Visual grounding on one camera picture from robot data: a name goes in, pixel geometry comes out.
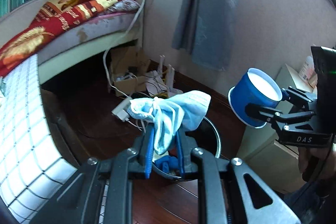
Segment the person right hand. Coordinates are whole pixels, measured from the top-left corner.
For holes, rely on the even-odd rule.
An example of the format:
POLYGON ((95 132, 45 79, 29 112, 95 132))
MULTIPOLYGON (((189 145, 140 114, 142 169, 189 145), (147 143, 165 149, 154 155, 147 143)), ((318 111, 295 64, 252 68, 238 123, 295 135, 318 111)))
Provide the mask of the person right hand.
POLYGON ((298 148, 298 167, 305 182, 335 177, 335 143, 331 148, 298 148))

